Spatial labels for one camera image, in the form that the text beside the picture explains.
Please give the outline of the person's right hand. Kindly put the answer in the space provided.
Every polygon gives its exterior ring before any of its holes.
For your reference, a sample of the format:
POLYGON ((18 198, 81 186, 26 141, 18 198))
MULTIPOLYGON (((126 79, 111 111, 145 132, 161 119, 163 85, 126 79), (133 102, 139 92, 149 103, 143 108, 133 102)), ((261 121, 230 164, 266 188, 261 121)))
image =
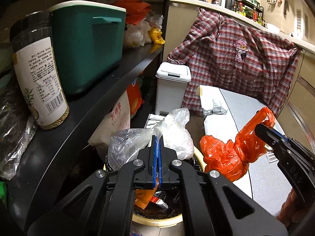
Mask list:
POLYGON ((311 206, 312 204, 305 204, 295 190, 291 189, 276 219, 286 227, 290 224, 298 224, 303 220, 311 206))

